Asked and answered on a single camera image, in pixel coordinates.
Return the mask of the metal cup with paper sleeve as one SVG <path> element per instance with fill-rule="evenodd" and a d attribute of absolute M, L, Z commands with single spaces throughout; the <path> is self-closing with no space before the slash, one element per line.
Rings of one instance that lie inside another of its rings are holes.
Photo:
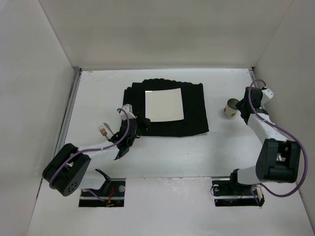
<path fill-rule="evenodd" d="M 224 115 L 228 118 L 235 117 L 238 113 L 238 108 L 236 107 L 238 103 L 239 103 L 239 100 L 236 98 L 229 99 L 223 110 Z"/>

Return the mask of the square white plate black rim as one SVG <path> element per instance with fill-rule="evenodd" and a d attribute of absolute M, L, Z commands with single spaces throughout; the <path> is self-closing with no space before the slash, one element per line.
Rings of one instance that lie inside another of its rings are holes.
<path fill-rule="evenodd" d="M 184 119 L 180 88 L 145 91 L 145 118 L 151 122 L 169 122 Z"/>

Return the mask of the black cloth placemat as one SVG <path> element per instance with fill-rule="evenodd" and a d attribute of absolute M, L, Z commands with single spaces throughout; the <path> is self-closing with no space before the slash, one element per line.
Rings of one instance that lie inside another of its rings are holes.
<path fill-rule="evenodd" d="M 188 137 L 209 131 L 203 84 L 177 82 L 166 79 L 145 79 L 141 83 L 132 83 L 124 91 L 123 104 L 132 105 L 136 115 L 145 116 L 145 91 L 181 89 L 184 119 L 168 122 L 151 122 L 150 128 L 142 132 L 143 136 Z"/>

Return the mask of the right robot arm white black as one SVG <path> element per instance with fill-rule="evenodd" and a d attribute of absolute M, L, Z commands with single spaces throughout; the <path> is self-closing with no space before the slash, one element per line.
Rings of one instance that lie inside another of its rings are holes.
<path fill-rule="evenodd" d="M 244 98 L 236 104 L 241 118 L 258 137 L 262 148 L 254 166 L 235 169 L 230 174 L 229 187 L 234 192 L 264 182 L 294 183 L 297 180 L 300 145 L 286 138 L 261 107 L 273 95 L 269 88 L 246 87 Z"/>

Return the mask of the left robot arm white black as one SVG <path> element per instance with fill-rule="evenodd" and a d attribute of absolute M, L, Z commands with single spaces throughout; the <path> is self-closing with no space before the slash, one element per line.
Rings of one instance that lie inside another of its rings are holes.
<path fill-rule="evenodd" d="M 142 133 L 150 128 L 150 123 L 148 118 L 140 116 L 122 121 L 120 130 L 109 139 L 112 144 L 106 147 L 100 144 L 80 150 L 71 143 L 65 144 L 44 169 L 42 177 L 49 183 L 51 189 L 67 197 L 79 187 L 84 179 L 92 160 L 92 156 L 88 153 L 96 154 L 117 148 L 118 154 L 115 160 L 119 160 L 129 152 L 134 140 L 140 138 Z"/>

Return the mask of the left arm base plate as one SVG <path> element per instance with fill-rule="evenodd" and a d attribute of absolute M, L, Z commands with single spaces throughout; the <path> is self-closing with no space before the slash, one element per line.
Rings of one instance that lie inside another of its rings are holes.
<path fill-rule="evenodd" d="M 79 207 L 124 207 L 126 179 L 115 178 L 111 180 L 108 190 L 104 193 L 101 190 L 92 190 L 80 193 Z"/>

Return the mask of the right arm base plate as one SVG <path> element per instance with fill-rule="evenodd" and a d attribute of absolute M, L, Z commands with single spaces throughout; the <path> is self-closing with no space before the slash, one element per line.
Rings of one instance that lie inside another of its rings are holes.
<path fill-rule="evenodd" d="M 265 203 L 259 186 L 232 186 L 229 178 L 214 178 L 210 188 L 216 207 L 262 207 Z"/>

